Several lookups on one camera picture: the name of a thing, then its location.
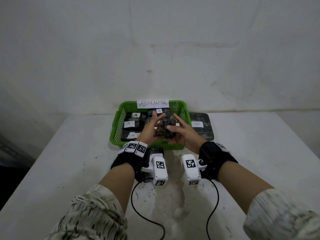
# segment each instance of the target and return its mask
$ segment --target paper label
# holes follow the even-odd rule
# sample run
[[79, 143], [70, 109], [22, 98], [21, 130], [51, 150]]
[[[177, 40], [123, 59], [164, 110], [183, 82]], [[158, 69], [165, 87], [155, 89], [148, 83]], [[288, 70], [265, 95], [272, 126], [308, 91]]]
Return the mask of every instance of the paper label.
[[138, 138], [141, 133], [130, 132], [127, 139]]
[[169, 100], [137, 101], [137, 108], [138, 109], [169, 108]]
[[202, 127], [203, 128], [203, 122], [202, 121], [191, 121], [192, 127]]
[[139, 118], [140, 117], [140, 113], [132, 113], [132, 117]]
[[124, 122], [124, 128], [128, 128], [128, 127], [134, 127], [134, 120]]

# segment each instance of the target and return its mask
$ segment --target sleeve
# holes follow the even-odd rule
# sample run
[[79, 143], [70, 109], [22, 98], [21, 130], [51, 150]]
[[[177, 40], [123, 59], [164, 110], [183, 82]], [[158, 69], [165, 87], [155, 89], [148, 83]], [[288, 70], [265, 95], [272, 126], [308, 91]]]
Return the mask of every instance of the sleeve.
[[281, 191], [268, 189], [253, 199], [243, 229], [251, 240], [320, 239], [320, 216]]
[[45, 240], [127, 239], [127, 220], [115, 195], [95, 185], [76, 196]]

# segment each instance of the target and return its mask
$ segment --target forearm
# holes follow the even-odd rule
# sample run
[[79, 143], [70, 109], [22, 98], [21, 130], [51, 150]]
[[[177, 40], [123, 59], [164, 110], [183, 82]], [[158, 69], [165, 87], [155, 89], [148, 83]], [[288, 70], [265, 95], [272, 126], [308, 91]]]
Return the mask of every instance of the forearm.
[[273, 187], [243, 166], [226, 161], [219, 170], [218, 179], [247, 214], [252, 200], [262, 191]]
[[126, 212], [132, 186], [134, 184], [134, 169], [125, 163], [112, 168], [99, 182], [117, 197], [123, 212]]

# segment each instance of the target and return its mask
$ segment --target table surface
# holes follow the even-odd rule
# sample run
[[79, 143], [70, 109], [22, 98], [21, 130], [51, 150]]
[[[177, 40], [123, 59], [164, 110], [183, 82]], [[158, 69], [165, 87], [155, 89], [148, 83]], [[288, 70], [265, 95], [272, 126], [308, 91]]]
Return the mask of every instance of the table surface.
[[[253, 173], [320, 213], [320, 160], [275, 113], [209, 113], [215, 139]], [[114, 115], [68, 117], [0, 212], [1, 239], [43, 239], [68, 210], [70, 201], [109, 170], [118, 147], [109, 136]], [[207, 239], [206, 221], [217, 193], [205, 179], [198, 187], [181, 181], [180, 156], [165, 151], [166, 186], [140, 184], [136, 209], [166, 228], [165, 239]], [[216, 182], [220, 194], [209, 222], [212, 239], [248, 239], [245, 214]], [[129, 239], [158, 239], [162, 229], [140, 218], [129, 203]]]

